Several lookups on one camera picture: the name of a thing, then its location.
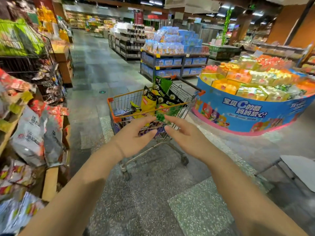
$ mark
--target hand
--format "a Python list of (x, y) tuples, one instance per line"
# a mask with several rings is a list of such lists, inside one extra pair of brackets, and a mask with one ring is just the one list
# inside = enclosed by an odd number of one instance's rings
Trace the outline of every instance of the hand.
[(165, 119), (175, 123), (178, 130), (165, 126), (165, 131), (179, 144), (188, 154), (203, 161), (203, 158), (214, 149), (214, 145), (205, 135), (192, 123), (182, 118), (164, 115)]
[(131, 123), (124, 126), (115, 136), (113, 136), (108, 144), (115, 145), (119, 151), (119, 161), (124, 157), (131, 157), (143, 149), (149, 141), (154, 138), (157, 130), (151, 130), (139, 137), (138, 132), (147, 123), (153, 122), (156, 119), (154, 116), (142, 117), (133, 119)]

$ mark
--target black pole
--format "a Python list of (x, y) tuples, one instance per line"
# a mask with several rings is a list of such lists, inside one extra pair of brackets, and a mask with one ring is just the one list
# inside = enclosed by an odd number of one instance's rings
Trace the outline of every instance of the black pole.
[(288, 46), (291, 43), (291, 41), (293, 40), (293, 37), (297, 33), (297, 30), (300, 28), (301, 24), (303, 23), (305, 17), (307, 16), (307, 14), (310, 11), (311, 7), (313, 6), (314, 2), (315, 2), (315, 0), (309, 0), (307, 2), (306, 7), (305, 7), (304, 11), (302, 12), (302, 15), (300, 16), (300, 18), (298, 19), (296, 25), (293, 27), (293, 30), (289, 34), (289, 37), (288, 37), (287, 41), (284, 44), (285, 46)]

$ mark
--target shopping cart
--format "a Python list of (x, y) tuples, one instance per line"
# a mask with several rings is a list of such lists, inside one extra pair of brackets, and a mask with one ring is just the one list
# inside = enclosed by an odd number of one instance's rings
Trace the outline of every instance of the shopping cart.
[[(188, 164), (188, 158), (185, 156), (183, 152), (181, 152), (176, 146), (174, 146), (170, 140), (171, 137), (166, 133), (164, 130), (164, 126), (167, 124), (163, 121), (164, 120), (164, 113), (167, 113), (168, 115), (171, 114), (172, 116), (176, 116), (179, 118), (185, 118), (187, 113), (190, 111), (190, 109), (194, 106), (195, 101), (196, 101), (196, 96), (203, 95), (205, 93), (204, 90), (199, 89), (195, 85), (189, 83), (188, 81), (180, 78), (179, 76), (171, 76), (171, 77), (165, 77), (165, 78), (171, 78), (175, 79), (178, 78), (185, 84), (189, 85), (190, 87), (194, 88), (195, 94), (191, 95), (184, 89), (182, 89), (182, 85), (176, 85), (172, 83), (170, 90), (177, 95), (178, 98), (180, 98), (183, 103), (172, 105), (172, 106), (167, 106), (165, 108), (157, 108), (154, 111), (146, 111), (146, 112), (140, 112), (140, 113), (135, 113), (135, 114), (130, 114), (131, 111), (131, 102), (134, 104), (140, 106), (141, 105), (141, 100), (142, 100), (142, 94), (143, 94), (143, 89), (133, 91), (127, 94), (122, 94), (115, 96), (113, 98), (108, 98), (108, 106), (110, 109), (110, 117), (111, 117), (111, 126), (114, 134), (117, 134), (121, 128), (123, 128), (126, 124), (128, 124), (133, 118), (140, 117), (140, 115), (154, 115), (157, 117), (157, 120), (150, 123), (149, 126), (146, 126), (142, 128), (139, 131), (139, 135), (143, 135), (148, 131), (151, 131), (153, 129), (157, 129), (157, 133), (155, 137), (152, 139), (152, 141), (155, 141), (156, 144), (152, 147), (150, 147), (148, 150), (142, 152), (141, 154), (129, 159), (126, 163), (123, 163), (120, 161), (120, 169), (123, 175), (125, 176), (126, 180), (130, 179), (130, 174), (127, 171), (127, 165), (130, 164), (132, 161), (142, 157), (149, 151), (157, 148), (158, 146), (162, 144), (168, 144), (172, 149), (177, 151), (180, 155), (180, 160), (184, 165)], [(174, 123), (169, 123), (169, 126), (174, 128), (175, 130), (178, 130), (178, 126), (176, 126)]]

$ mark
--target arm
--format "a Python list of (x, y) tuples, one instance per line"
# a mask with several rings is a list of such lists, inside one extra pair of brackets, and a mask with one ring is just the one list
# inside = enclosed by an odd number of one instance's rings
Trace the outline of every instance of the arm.
[(180, 118), (165, 116), (165, 119), (180, 127), (180, 130), (176, 131), (166, 126), (166, 132), (185, 152), (208, 166), (218, 192), (243, 235), (307, 235), (262, 194), (224, 152), (209, 142), (195, 125)]
[(135, 155), (155, 136), (156, 130), (138, 137), (139, 130), (155, 120), (132, 120), (109, 143), (93, 153), (75, 176), (38, 212), (21, 236), (82, 235), (111, 169), (124, 157)]

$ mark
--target shopping cart handle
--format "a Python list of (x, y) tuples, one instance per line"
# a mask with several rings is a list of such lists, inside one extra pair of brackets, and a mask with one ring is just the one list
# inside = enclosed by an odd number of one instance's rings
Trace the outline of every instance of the shopping cart handle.
[(171, 79), (176, 79), (176, 78), (177, 78), (177, 79), (179, 79), (180, 81), (184, 82), (185, 84), (188, 84), (190, 87), (192, 87), (192, 88), (196, 89), (197, 91), (199, 91), (200, 93), (202, 93), (201, 95), (204, 94), (203, 90), (201, 90), (200, 88), (198, 88), (196, 85), (193, 85), (192, 83), (189, 83), (187, 80), (183, 79), (182, 77), (179, 77), (179, 76), (177, 76), (177, 75), (172, 75), (170, 78), (171, 78)]

